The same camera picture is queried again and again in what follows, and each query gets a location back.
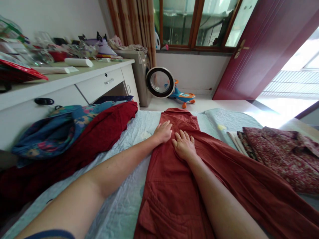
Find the mattress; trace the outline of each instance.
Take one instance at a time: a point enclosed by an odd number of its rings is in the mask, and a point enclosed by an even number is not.
[[[161,112],[138,111],[136,118],[128,123],[127,130],[122,133],[110,151],[99,154],[91,164],[71,177],[52,185],[42,193],[3,238],[15,237],[44,209],[50,199],[57,197],[80,175],[113,155],[150,137],[160,121],[160,114]],[[212,109],[201,113],[192,112],[192,114],[197,116],[201,131],[228,143],[234,149],[236,147],[228,137],[227,131],[242,130],[243,126],[261,128],[261,125],[251,116],[239,112]],[[137,166],[119,189],[106,199],[86,238],[133,238],[150,158],[151,154]]]

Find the round porthole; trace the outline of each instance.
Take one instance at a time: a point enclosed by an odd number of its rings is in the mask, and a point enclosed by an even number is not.
[[[154,96],[166,98],[174,92],[175,80],[164,67],[153,67],[146,75],[146,87]]]

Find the red door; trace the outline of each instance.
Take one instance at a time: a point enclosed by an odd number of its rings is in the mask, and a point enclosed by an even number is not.
[[[318,26],[318,0],[259,0],[213,100],[256,99]]]

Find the drawer handle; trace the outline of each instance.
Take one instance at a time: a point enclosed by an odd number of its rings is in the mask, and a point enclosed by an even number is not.
[[[112,78],[111,80],[109,80],[109,81],[106,81],[106,82],[104,82],[104,84],[106,85],[106,84],[110,84],[112,81],[114,81],[114,78]]]
[[[130,90],[129,93],[132,93],[130,86],[129,85],[126,85],[126,86],[127,86],[128,90]]]

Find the red garment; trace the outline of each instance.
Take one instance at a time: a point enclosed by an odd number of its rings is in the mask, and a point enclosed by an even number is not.
[[[243,127],[257,160],[299,193],[319,194],[319,144],[296,131]]]
[[[63,154],[3,172],[0,175],[1,214],[19,210],[51,185],[91,163],[99,153],[110,150],[137,110],[136,102],[112,106],[97,115]]]
[[[195,138],[197,154],[247,212],[275,238],[316,238],[319,213],[271,169],[199,131],[196,117],[168,109],[160,122]],[[148,168],[134,238],[214,238],[187,163],[171,141],[157,147]]]

